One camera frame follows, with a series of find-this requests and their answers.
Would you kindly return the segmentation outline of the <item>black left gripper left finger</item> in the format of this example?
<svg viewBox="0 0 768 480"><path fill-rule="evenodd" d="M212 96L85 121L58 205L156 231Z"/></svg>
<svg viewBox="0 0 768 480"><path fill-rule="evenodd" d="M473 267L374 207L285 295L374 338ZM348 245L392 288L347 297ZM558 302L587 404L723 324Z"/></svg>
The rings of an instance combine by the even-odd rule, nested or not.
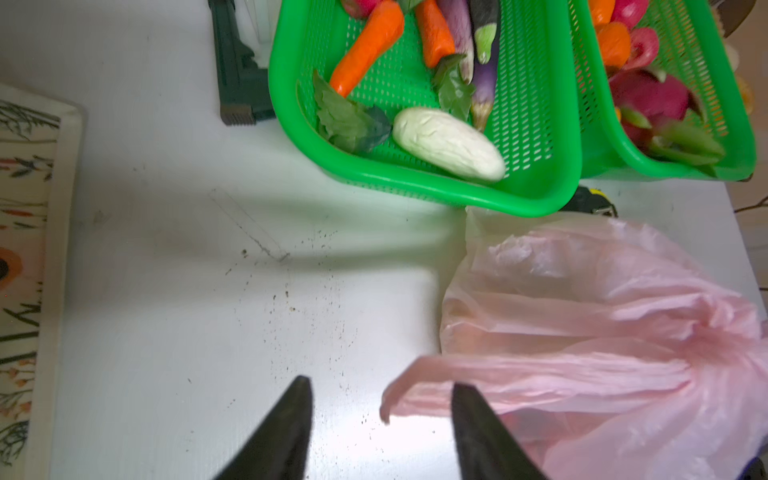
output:
<svg viewBox="0 0 768 480"><path fill-rule="evenodd" d="M312 430L311 380L297 376L216 480L305 477Z"/></svg>

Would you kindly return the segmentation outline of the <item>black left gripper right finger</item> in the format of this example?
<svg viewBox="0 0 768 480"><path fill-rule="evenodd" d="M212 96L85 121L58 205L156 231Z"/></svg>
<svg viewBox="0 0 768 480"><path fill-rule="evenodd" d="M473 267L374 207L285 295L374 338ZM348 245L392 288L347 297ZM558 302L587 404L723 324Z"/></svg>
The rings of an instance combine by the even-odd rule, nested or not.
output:
<svg viewBox="0 0 768 480"><path fill-rule="evenodd" d="M453 385L451 415L462 479L547 479L476 387Z"/></svg>

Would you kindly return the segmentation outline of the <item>pink plastic bag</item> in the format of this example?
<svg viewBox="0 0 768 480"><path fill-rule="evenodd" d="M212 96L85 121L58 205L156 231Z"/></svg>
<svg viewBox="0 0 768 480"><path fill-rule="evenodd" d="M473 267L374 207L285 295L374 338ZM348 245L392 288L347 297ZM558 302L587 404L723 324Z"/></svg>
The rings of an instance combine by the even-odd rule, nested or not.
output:
<svg viewBox="0 0 768 480"><path fill-rule="evenodd" d="M471 208L441 351L380 416L475 386L552 479L734 479L767 438L767 326L650 225Z"/></svg>

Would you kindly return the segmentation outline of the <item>cream floral tote bag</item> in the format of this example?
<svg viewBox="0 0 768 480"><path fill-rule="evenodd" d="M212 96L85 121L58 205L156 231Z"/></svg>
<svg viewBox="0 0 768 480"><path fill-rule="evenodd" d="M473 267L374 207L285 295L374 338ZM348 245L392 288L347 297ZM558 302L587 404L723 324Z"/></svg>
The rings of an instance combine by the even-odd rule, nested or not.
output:
<svg viewBox="0 0 768 480"><path fill-rule="evenodd" d="M50 475L82 115L1 87L1 476Z"/></svg>

